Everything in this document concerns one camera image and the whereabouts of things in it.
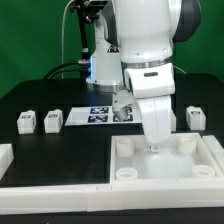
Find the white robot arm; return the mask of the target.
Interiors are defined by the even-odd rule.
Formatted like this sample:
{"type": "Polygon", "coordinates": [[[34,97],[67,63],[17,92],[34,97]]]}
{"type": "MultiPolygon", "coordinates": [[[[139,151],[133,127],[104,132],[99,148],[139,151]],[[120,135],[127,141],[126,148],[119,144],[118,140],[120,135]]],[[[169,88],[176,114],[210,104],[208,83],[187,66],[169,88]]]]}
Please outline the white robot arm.
{"type": "Polygon", "coordinates": [[[96,12],[96,49],[87,86],[113,94],[118,119],[127,107],[140,111],[147,145],[154,152],[171,136],[175,92],[173,44],[188,40],[201,22],[198,0],[88,0],[96,12]]]}

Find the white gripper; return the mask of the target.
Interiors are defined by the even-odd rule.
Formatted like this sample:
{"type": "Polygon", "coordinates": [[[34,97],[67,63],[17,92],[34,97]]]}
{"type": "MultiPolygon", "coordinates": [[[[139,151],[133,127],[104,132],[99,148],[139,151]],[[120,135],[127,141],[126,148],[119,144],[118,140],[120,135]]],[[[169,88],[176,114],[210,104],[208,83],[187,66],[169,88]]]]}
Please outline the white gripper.
{"type": "Polygon", "coordinates": [[[137,101],[146,142],[153,153],[171,136],[171,95],[175,93],[173,65],[124,71],[128,90],[113,94],[112,111],[119,121],[128,117],[127,107],[137,101]]]}

